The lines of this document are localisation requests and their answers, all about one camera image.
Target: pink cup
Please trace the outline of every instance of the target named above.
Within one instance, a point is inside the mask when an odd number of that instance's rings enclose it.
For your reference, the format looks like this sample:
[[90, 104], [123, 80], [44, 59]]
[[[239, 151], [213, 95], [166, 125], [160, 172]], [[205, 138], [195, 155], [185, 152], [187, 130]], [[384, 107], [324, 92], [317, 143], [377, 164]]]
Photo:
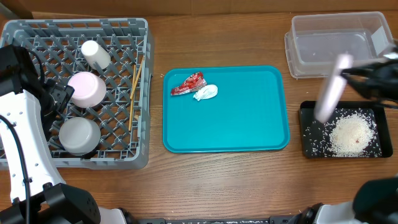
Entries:
[[72, 95], [72, 102], [81, 108], [96, 106], [105, 97], [105, 82], [91, 72], [74, 74], [69, 79], [68, 85], [75, 89]]

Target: white crumpled paper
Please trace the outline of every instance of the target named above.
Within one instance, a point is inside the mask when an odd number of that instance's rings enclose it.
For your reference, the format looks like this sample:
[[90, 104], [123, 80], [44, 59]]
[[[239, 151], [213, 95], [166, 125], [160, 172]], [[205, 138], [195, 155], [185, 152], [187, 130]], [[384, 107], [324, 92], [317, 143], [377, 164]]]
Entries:
[[205, 99], [210, 99], [212, 97], [215, 97], [218, 93], [218, 88], [216, 85], [207, 85], [200, 90], [198, 90], [194, 94], [194, 98], [197, 99], [198, 101], [200, 100], [205, 100]]

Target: clear plastic container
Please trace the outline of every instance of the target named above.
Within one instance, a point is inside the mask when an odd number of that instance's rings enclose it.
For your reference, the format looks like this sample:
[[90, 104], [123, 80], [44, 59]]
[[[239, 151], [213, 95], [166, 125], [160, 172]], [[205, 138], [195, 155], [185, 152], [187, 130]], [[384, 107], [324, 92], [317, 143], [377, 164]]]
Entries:
[[354, 57], [353, 66], [377, 62], [392, 43], [381, 12], [295, 16], [285, 34], [287, 63], [294, 78], [328, 76], [342, 53]]

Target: teal tray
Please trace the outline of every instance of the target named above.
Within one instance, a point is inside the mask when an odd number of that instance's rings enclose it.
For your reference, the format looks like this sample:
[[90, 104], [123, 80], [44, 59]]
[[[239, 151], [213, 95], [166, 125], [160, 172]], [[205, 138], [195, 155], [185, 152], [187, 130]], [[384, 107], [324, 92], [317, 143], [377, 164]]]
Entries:
[[[195, 72], [218, 94], [171, 96]], [[171, 152], [243, 152], [283, 149], [290, 140], [282, 75], [262, 65], [178, 68], [164, 77], [163, 143]]]

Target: red snack wrapper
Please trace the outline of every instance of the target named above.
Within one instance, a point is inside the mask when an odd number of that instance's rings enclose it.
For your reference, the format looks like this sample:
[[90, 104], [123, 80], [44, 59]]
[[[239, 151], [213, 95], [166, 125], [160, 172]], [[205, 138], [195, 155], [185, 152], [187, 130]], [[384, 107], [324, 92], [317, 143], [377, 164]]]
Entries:
[[179, 87], [172, 89], [172, 96], [198, 91], [206, 85], [207, 82], [203, 78], [203, 73], [195, 72], [193, 75], [189, 76]]

